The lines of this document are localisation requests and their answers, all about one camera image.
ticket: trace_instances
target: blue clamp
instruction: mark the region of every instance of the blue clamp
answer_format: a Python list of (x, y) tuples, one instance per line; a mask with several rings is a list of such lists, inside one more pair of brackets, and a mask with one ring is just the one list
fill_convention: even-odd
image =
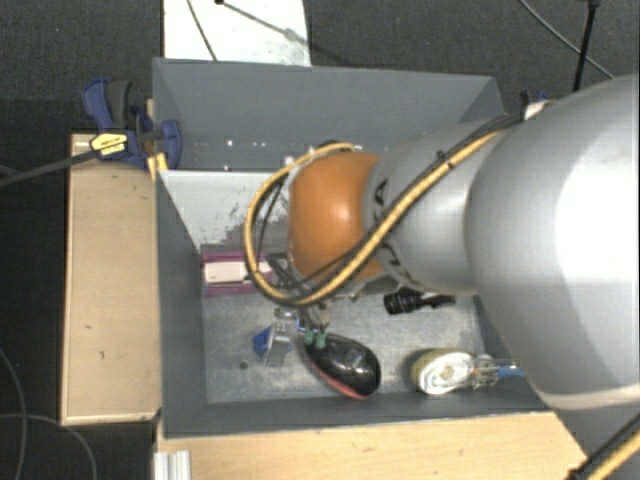
[(175, 169), (182, 156), (182, 136), (177, 121), (163, 121), (154, 130), (153, 121), (144, 110), (129, 106), (128, 80), (94, 80), (82, 91), (84, 109), (93, 118), (101, 135), (91, 141), (91, 147), (100, 160), (124, 162), (147, 169), (147, 158), (153, 153), (143, 144), (155, 142), (155, 152), (167, 157), (169, 169)]

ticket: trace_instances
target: black cable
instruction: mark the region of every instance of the black cable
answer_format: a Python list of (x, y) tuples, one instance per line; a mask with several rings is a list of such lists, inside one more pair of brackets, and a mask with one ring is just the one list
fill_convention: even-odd
[(200, 20), (196, 16), (196, 11), (193, 8), (193, 4), (191, 3), (191, 0), (186, 0), (186, 2), (187, 2), (187, 6), (189, 7), (189, 11), (191, 12), (191, 16), (193, 17), (193, 21), (195, 21), (196, 27), (198, 27), (200, 36), (202, 37), (202, 40), (204, 41), (204, 44), (207, 47), (207, 50), (209, 50), (209, 55), (211, 55), (211, 59), (218, 60), (218, 58), (216, 57), (216, 54), (213, 53), (213, 48), (211, 48), (211, 44), (209, 44), (209, 40), (207, 39), (207, 36), (205, 35), (204, 30), (202, 29)]
[[(378, 219), (379, 222), (383, 221), (389, 215), (389, 213), (393, 210), (393, 208), (402, 199), (404, 199), (406, 197), (406, 195), (413, 189), (413, 187), (417, 183), (419, 183), (423, 178), (425, 178), (430, 173), (432, 173), (434, 170), (436, 170), (438, 167), (440, 167), (440, 165), (445, 163), (447, 161), (448, 157), (456, 154), (461, 149), (467, 147), (470, 143), (474, 142), (475, 140), (477, 140), (477, 139), (479, 139), (481, 137), (484, 137), (485, 135), (487, 135), (489, 133), (492, 133), (492, 132), (495, 132), (497, 130), (501, 130), (501, 129), (504, 129), (504, 128), (508, 128), (508, 127), (513, 126), (514, 124), (517, 124), (517, 123), (519, 123), (521, 121), (522, 121), (522, 117), (521, 117), (521, 114), (519, 112), (518, 113), (513, 113), (513, 114), (507, 114), (505, 116), (499, 116), (499, 117), (489, 121), (488, 123), (483, 124), (482, 126), (477, 128), (476, 130), (474, 130), (470, 135), (468, 135), (464, 140), (462, 140), (461, 142), (456, 144), (449, 151), (447, 151), (446, 153), (444, 153), (442, 155), (439, 155), (438, 159), (436, 159), (426, 169), (424, 169), (420, 174), (418, 174), (416, 177), (414, 177), (414, 179), (409, 184), (407, 184), (407, 186), (382, 211), (382, 213), (380, 215), (380, 218)], [(332, 278), (333, 278), (333, 275), (335, 275), (336, 272), (341, 271), (358, 254), (360, 249), (364, 246), (365, 243), (367, 243), (369, 241), (369, 238), (371, 238), (371, 236), (376, 232), (377, 229), (378, 229), (377, 225), (371, 226), (367, 230), (367, 232), (364, 234), (364, 236), (360, 239), (360, 241), (350, 251), (348, 251), (344, 255), (341, 265), (338, 268), (334, 269), (332, 274), (328, 275), (327, 277), (325, 277), (325, 279), (323, 279), (316, 286), (314, 286), (314, 289), (315, 290), (320, 290), (320, 289), (324, 288), (327, 284), (329, 284), (331, 282)], [(375, 253), (375, 250), (371, 252), (371, 254), (367, 258), (367, 260), (365, 260), (365, 263), (366, 263), (366, 261), (368, 261), (371, 258), (371, 256), (374, 253)], [(327, 300), (328, 298), (330, 298), (333, 295), (335, 295), (336, 291), (339, 290), (340, 288), (342, 288), (342, 287), (337, 287), (335, 290), (333, 290), (332, 292), (328, 293), (327, 295), (325, 295), (324, 297), (322, 297), (321, 299), (319, 299), (318, 301), (316, 301), (313, 304), (318, 304), (320, 302), (323, 302), (323, 301)], [(289, 302), (289, 301), (296, 302), (297, 300), (299, 300), (301, 298), (303, 298), (303, 297), (301, 297), (301, 296), (293, 297), (291, 299), (286, 299), (286, 301), (287, 302)]]
[(4, 176), (13, 176), (15, 174), (18, 174), (20, 171), (17, 169), (13, 169), (11, 167), (7, 167), (6, 165), (2, 165), (0, 164), (0, 174), (3, 174)]
[(580, 57), (578, 58), (578, 66), (576, 67), (576, 78), (573, 82), (573, 90), (580, 90), (582, 85), (582, 72), (584, 71), (584, 63), (587, 59), (587, 50), (589, 49), (589, 41), (591, 40), (591, 32), (593, 31), (593, 22), (596, 18), (596, 10), (600, 6), (600, 0), (589, 0), (589, 14), (587, 14), (587, 22), (584, 26), (584, 34), (582, 35), (582, 45), (580, 46)]
[(59, 171), (61, 169), (67, 169), (74, 165), (78, 165), (83, 162), (86, 162), (87, 160), (92, 160), (95, 157), (96, 157), (95, 151), (91, 150), (91, 151), (86, 151), (84, 153), (81, 153), (79, 155), (74, 155), (70, 158), (65, 158), (64, 160), (58, 160), (57, 162), (36, 167), (35, 169), (31, 169), (30, 171), (20, 172), (18, 174), (14, 174), (13, 176), (9, 176), (8, 178), (1, 179), (0, 188), (13, 185), (14, 183), (18, 183), (20, 181), (26, 181), (31, 178), (35, 178), (37, 176), (42, 176), (43, 174)]
[(609, 458), (638, 430), (640, 430), (640, 413), (629, 420), (611, 439), (591, 454), (578, 469), (571, 471), (567, 480), (587, 480), (605, 459)]
[(278, 202), (278, 197), (280, 196), (280, 193), (282, 192), (282, 187), (284, 186), (284, 181), (285, 180), (280, 181), (277, 185), (273, 187), (275, 188), (275, 194), (271, 196), (271, 203), (269, 204), (269, 208), (267, 208), (267, 213), (265, 214), (262, 220), (262, 226), (260, 228), (260, 237), (258, 239), (258, 249), (256, 253), (256, 258), (258, 258), (258, 262), (260, 261), (260, 256), (262, 255), (262, 244), (264, 242), (264, 236), (267, 231), (267, 224), (269, 222), (269, 217), (271, 216), (271, 212), (273, 211), (273, 208)]
[(14, 476), (15, 480), (20, 480), (20, 477), (22, 476), (22, 468), (24, 466), (24, 457), (27, 451), (27, 403), (24, 399), (24, 391), (22, 389), (22, 386), (20, 385), (18, 374), (11, 364), (11, 361), (9, 361), (9, 358), (4, 353), (4, 350), (2, 350), (2, 347), (0, 347), (0, 358), (2, 358), (2, 361), (6, 365), (7, 370), (9, 370), (9, 374), (13, 379), (13, 383), (16, 387), (16, 393), (18, 394), (18, 403), (20, 405), (20, 414), (18, 416), (22, 418), (22, 432), (20, 434), (20, 452), (18, 454), (18, 465), (16, 466), (16, 474)]
[[(547, 21), (545, 21), (545, 19), (542, 16), (540, 16), (540, 14), (538, 14), (538, 12), (533, 7), (531, 7), (531, 5), (526, 0), (518, 0), (518, 2), (520, 2), (522, 4), (522, 6), (527, 11), (529, 11), (529, 13), (536, 20), (538, 20), (538, 22), (544, 28), (546, 28), (549, 32), (551, 32), (551, 34), (553, 34), (562, 44), (564, 44), (565, 46), (567, 46), (568, 48), (573, 50), (575, 53), (580, 54), (580, 50), (578, 50), (578, 48), (575, 45), (573, 45), (566, 37), (564, 37), (560, 32), (558, 32), (555, 28), (553, 28)], [(600, 73), (602, 73), (607, 78), (614, 78), (614, 76), (607, 69), (602, 67), (595, 60), (593, 60), (591, 57), (585, 56), (585, 60), (589, 64), (591, 64), (594, 68), (596, 68), (598, 71), (600, 71)]]
[[(447, 162), (448, 161), (447, 159), (450, 156), (456, 154), (461, 149), (467, 147), (470, 143), (474, 142), (475, 140), (478, 140), (479, 138), (481, 138), (481, 137), (483, 137), (483, 136), (485, 136), (485, 135), (487, 135), (489, 133), (493, 133), (495, 131), (498, 131), (498, 130), (513, 126), (514, 124), (521, 122), (521, 120), (522, 120), (522, 117), (521, 117), (521, 114), (519, 112), (518, 113), (513, 113), (513, 114), (508, 114), (508, 115), (505, 115), (505, 116), (499, 116), (499, 117), (489, 121), (488, 123), (483, 124), (479, 128), (477, 128), (470, 135), (468, 135), (463, 141), (459, 142), (456, 146), (451, 148), (446, 153), (442, 153), (441, 155), (438, 155), (438, 158), (434, 162), (432, 162), (426, 169), (424, 169), (420, 174), (418, 174), (418, 176), (416, 176), (400, 192), (400, 194), (394, 198), (394, 200), (385, 208), (385, 210), (383, 210), (379, 221), (383, 221), (388, 216), (388, 214), (392, 211), (392, 209), (398, 204), (398, 202), (400, 200), (402, 200), (413, 189), (413, 187), (417, 183), (419, 183), (424, 177), (426, 177), (431, 172), (433, 172), (435, 169), (437, 169), (440, 165), (442, 165), (443, 163)], [(264, 204), (264, 202), (265, 202), (264, 200), (259, 201), (258, 202), (259, 206), (261, 207)], [(307, 276), (305, 279), (300, 281), (298, 283), (298, 285), (302, 285), (303, 283), (311, 280), (311, 278), (315, 277), (317, 275), (317, 273), (322, 272), (324, 270), (327, 270), (331, 265), (333, 265), (334, 263), (337, 263), (338, 261), (341, 260), (342, 262), (339, 265), (339, 267), (335, 268), (331, 272), (331, 274), (326, 276), (320, 282), (314, 284), (313, 290), (314, 291), (318, 291), (318, 290), (324, 288), (328, 283), (331, 282), (331, 280), (333, 279), (333, 276), (337, 272), (340, 272), (358, 254), (358, 252), (360, 251), (362, 246), (364, 246), (364, 244), (369, 241), (369, 238), (376, 232), (377, 228), (378, 228), (377, 225), (374, 225), (371, 228), (369, 228), (367, 230), (367, 232), (364, 234), (364, 236), (360, 239), (360, 241), (354, 247), (352, 247), (349, 251), (347, 251), (341, 257), (336, 258), (336, 259), (332, 260), (330, 263), (328, 263), (327, 265), (323, 266), (320, 269), (320, 271), (314, 272), (313, 274), (311, 274), (311, 276)], [(368, 261), (371, 258), (371, 256), (374, 253), (375, 253), (375, 250), (372, 251), (369, 254), (367, 259), (365, 260), (365, 263), (366, 263), (366, 261)], [(336, 287), (334, 290), (332, 290), (331, 292), (327, 293), (322, 298), (320, 298), (319, 300), (317, 300), (317, 301), (315, 301), (313, 303), (301, 304), (299, 301), (301, 299), (303, 299), (303, 298), (306, 298), (309, 295), (308, 290), (306, 291), (306, 293), (304, 293), (302, 295), (294, 295), (294, 296), (289, 297), (287, 299), (278, 299), (278, 298), (272, 297), (269, 293), (267, 293), (266, 291), (261, 289), (259, 283), (256, 282), (255, 274), (253, 272), (251, 272), (251, 269), (247, 269), (247, 271), (248, 271), (249, 276), (250, 276), (251, 280), (253, 281), (254, 285), (258, 288), (258, 290), (260, 290), (260, 292), (266, 298), (268, 298), (268, 299), (272, 300), (273, 302), (276, 302), (276, 303), (278, 303), (280, 305), (289, 306), (289, 307), (301, 308), (301, 307), (314, 306), (314, 305), (320, 304), (323, 301), (326, 301), (327, 299), (333, 297), (335, 295), (335, 293), (344, 286), (344, 284), (343, 284), (342, 286)]]
[[(14, 413), (0, 414), (0, 420), (11, 419), (11, 418), (22, 418), (22, 416), (23, 416), (22, 414), (14, 414)], [(42, 422), (54, 425), (56, 428), (64, 430), (65, 432), (69, 432), (73, 437), (75, 437), (78, 440), (78, 442), (82, 445), (84, 450), (87, 452), (87, 457), (89, 458), (89, 462), (91, 462), (91, 477), (93, 478), (93, 480), (98, 480), (98, 465), (96, 463), (95, 455), (93, 454), (93, 451), (89, 446), (89, 443), (87, 443), (85, 438), (82, 437), (82, 435), (79, 432), (77, 432), (76, 430), (70, 427), (62, 427), (56, 420), (54, 420), (53, 418), (49, 418), (47, 416), (40, 416), (39, 414), (27, 414), (26, 417), (27, 419), (30, 419), (32, 421), (42, 421)]]

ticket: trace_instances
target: wooden board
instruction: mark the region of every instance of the wooden board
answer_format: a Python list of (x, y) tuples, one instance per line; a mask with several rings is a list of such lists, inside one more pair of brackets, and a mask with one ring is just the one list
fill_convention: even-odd
[[(91, 136), (72, 137), (73, 154)], [(61, 421), (152, 418), (160, 407), (153, 184), (91, 160), (71, 169)]]
[(165, 440), (192, 480), (563, 480), (584, 455), (553, 413)]

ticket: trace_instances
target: wire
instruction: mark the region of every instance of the wire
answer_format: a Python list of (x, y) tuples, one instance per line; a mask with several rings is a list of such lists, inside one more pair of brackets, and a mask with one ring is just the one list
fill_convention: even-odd
[(7, 167), (6, 165), (0, 164), (0, 174), (4, 176), (13, 176), (14, 174), (18, 174), (20, 171), (17, 169), (13, 169), (12, 167)]
[(284, 300), (287, 298), (286, 295), (282, 296), (280, 293), (275, 290), (269, 283), (264, 279), (262, 274), (259, 272), (258, 263), (255, 257), (255, 250), (253, 247), (253, 240), (251, 239), (253, 226), (255, 224), (256, 217), (260, 212), (262, 205), (264, 204), (265, 196), (271, 193), (272, 187), (280, 182), (284, 181), (291, 171), (294, 169), (310, 162), (311, 160), (325, 155), (327, 153), (331, 153), (334, 151), (355, 151), (355, 146), (353, 144), (349, 144), (347, 142), (338, 142), (334, 144), (329, 144), (322, 148), (318, 148), (317, 150), (307, 153), (295, 161), (291, 162), (289, 165), (286, 165), (279, 171), (272, 174), (267, 181), (265, 181), (262, 186), (258, 189), (256, 194), (253, 196), (249, 208), (247, 210), (247, 217), (244, 222), (243, 228), (243, 238), (245, 244), (245, 253), (246, 253), (246, 262), (247, 262), (247, 272), (249, 276), (252, 278), (256, 286), (263, 292), (265, 296), (271, 298), (272, 300)]
[(15, 480), (20, 480), (20, 477), (22, 476), (22, 469), (24, 467), (24, 459), (27, 451), (28, 420), (44, 421), (46, 423), (55, 425), (56, 427), (72, 434), (80, 442), (80, 444), (84, 447), (85, 451), (87, 452), (89, 460), (91, 461), (91, 471), (92, 471), (93, 480), (98, 480), (98, 467), (96, 464), (96, 458), (95, 458), (95, 455), (93, 454), (93, 451), (91, 450), (91, 447), (86, 442), (86, 440), (72, 428), (60, 426), (58, 422), (53, 418), (48, 418), (47, 416), (40, 416), (38, 414), (29, 414), (27, 412), (27, 404), (25, 402), (24, 390), (22, 389), (22, 384), (20, 383), (18, 374), (16, 373), (15, 368), (11, 364), (11, 361), (9, 361), (9, 358), (4, 353), (4, 350), (2, 350), (2, 347), (0, 347), (0, 358), (2, 358), (2, 361), (7, 366), (7, 370), (9, 370), (9, 374), (11, 375), (11, 378), (13, 379), (13, 383), (16, 386), (16, 393), (18, 394), (18, 402), (20, 405), (19, 413), (0, 414), (0, 419), (20, 418), (22, 420), (20, 452), (18, 454), (18, 465), (16, 466), (16, 473), (14, 476)]
[(9, 374), (13, 379), (13, 383), (16, 386), (16, 393), (18, 394), (18, 403), (20, 404), (20, 414), (19, 416), (22, 418), (22, 432), (20, 434), (20, 452), (18, 454), (18, 465), (16, 466), (16, 474), (14, 476), (15, 480), (20, 480), (22, 476), (22, 468), (24, 466), (24, 456), (27, 451), (27, 404), (24, 400), (24, 391), (22, 389), (22, 385), (20, 384), (20, 379), (18, 378), (18, 374), (16, 370), (13, 368), (11, 361), (0, 347), (0, 357), (2, 361), (7, 366), (7, 370), (9, 370)]
[[(536, 19), (538, 22), (546, 28), (549, 32), (551, 32), (560, 42), (562, 42), (565, 46), (573, 50), (575, 53), (580, 55), (580, 50), (572, 44), (566, 37), (564, 37), (560, 32), (558, 32), (552, 25), (550, 25), (538, 12), (531, 7), (531, 5), (526, 0), (518, 0), (522, 6), (529, 11), (529, 13)], [(591, 64), (594, 68), (600, 71), (607, 78), (615, 78), (606, 68), (602, 67), (591, 57), (586, 57), (586, 61)]]
[(202, 29), (200, 20), (196, 16), (196, 11), (193, 8), (193, 4), (191, 3), (191, 0), (186, 0), (186, 2), (187, 2), (187, 6), (189, 7), (189, 11), (191, 12), (191, 16), (193, 17), (193, 21), (196, 23), (196, 27), (198, 27), (200, 36), (202, 37), (202, 40), (204, 41), (204, 44), (207, 47), (207, 50), (209, 50), (209, 55), (211, 55), (211, 59), (218, 60), (218, 58), (216, 57), (216, 54), (213, 53), (213, 48), (211, 48), (211, 44), (209, 43), (209, 40), (207, 39), (207, 36), (204, 33), (204, 30)]
[(414, 179), (405, 190), (403, 190), (396, 199), (389, 205), (389, 207), (383, 212), (380, 222), (372, 227), (368, 233), (363, 237), (360, 243), (347, 253), (347, 257), (343, 261), (343, 265), (338, 269), (335, 275), (331, 275), (323, 282), (314, 288), (314, 291), (310, 294), (303, 294), (301, 296), (289, 296), (284, 292), (277, 290), (265, 279), (261, 272), (258, 271), (257, 262), (255, 259), (255, 251), (253, 249), (253, 243), (251, 241), (251, 230), (254, 225), (255, 217), (259, 212), (260, 207), (264, 203), (263, 198), (266, 194), (269, 194), (272, 186), (280, 182), (280, 180), (288, 176), (289, 172), (294, 168), (304, 163), (309, 162), (315, 156), (320, 154), (326, 154), (327, 152), (334, 152), (344, 149), (345, 144), (332, 145), (333, 147), (321, 148), (316, 153), (311, 155), (305, 155), (296, 160), (295, 163), (286, 166), (280, 171), (276, 172), (271, 178), (269, 178), (265, 184), (260, 187), (247, 211), (247, 218), (245, 220), (244, 238), (245, 238), (245, 253), (247, 258), (247, 272), (252, 278), (254, 284), (258, 289), (267, 297), (279, 304), (288, 305), (292, 307), (305, 307), (313, 304), (318, 304), (323, 300), (331, 297), (338, 291), (349, 279), (357, 273), (358, 269), (364, 265), (369, 258), (374, 254), (377, 247), (380, 245), (384, 237), (391, 231), (394, 225), (396, 225), (409, 208), (422, 197), (432, 186), (434, 186), (440, 179), (442, 179), (450, 170), (455, 168), (459, 163), (463, 162), (466, 158), (471, 156), (475, 151), (480, 149), (492, 138), (494, 138), (498, 131), (510, 124), (519, 121), (519, 115), (508, 115), (500, 117), (490, 123), (482, 126), (468, 138), (456, 145), (447, 153), (440, 153), (439, 159), (425, 169), (416, 179)]
[(13, 185), (14, 183), (19, 183), (21, 181), (26, 181), (31, 178), (36, 178), (38, 176), (42, 176), (43, 174), (56, 172), (61, 169), (67, 169), (74, 165), (81, 164), (82, 162), (92, 160), (95, 157), (96, 157), (95, 152), (91, 150), (91, 151), (86, 151), (85, 153), (80, 153), (79, 155), (74, 155), (72, 157), (65, 158), (63, 160), (58, 160), (57, 162), (36, 167), (35, 169), (31, 169), (29, 171), (19, 172), (18, 174), (14, 174), (12, 176), (9, 176), (8, 178), (0, 179), (0, 188)]
[[(0, 419), (21, 418), (22, 416), (23, 415), (19, 413), (0, 414)], [(91, 476), (93, 480), (98, 480), (98, 465), (96, 464), (96, 457), (91, 451), (91, 447), (89, 446), (89, 443), (87, 443), (85, 438), (82, 437), (82, 435), (79, 432), (77, 432), (76, 430), (70, 427), (63, 427), (56, 420), (54, 420), (53, 418), (49, 418), (47, 416), (40, 416), (39, 414), (27, 414), (27, 418), (32, 421), (43, 421), (45, 423), (50, 423), (51, 425), (54, 425), (56, 428), (62, 429), (65, 432), (69, 432), (73, 437), (75, 437), (87, 452), (87, 457), (89, 457), (89, 461), (91, 462)]]
[(578, 469), (570, 472), (569, 480), (604, 480), (633, 454), (640, 450), (640, 414), (629, 420)]
[(587, 15), (587, 21), (584, 26), (584, 33), (582, 34), (582, 45), (580, 46), (580, 58), (578, 59), (578, 66), (576, 67), (576, 76), (573, 82), (574, 92), (580, 89), (582, 85), (582, 72), (584, 71), (584, 62), (587, 58), (587, 50), (589, 49), (589, 41), (591, 39), (591, 32), (593, 31), (593, 22), (596, 18), (596, 10), (600, 5), (600, 0), (589, 0), (589, 14)]

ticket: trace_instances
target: computer mouse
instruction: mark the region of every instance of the computer mouse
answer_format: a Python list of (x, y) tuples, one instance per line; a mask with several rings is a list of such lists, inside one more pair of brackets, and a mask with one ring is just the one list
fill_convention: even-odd
[(313, 370), (342, 394), (363, 399), (380, 386), (380, 362), (362, 343), (328, 334), (324, 346), (305, 345)]

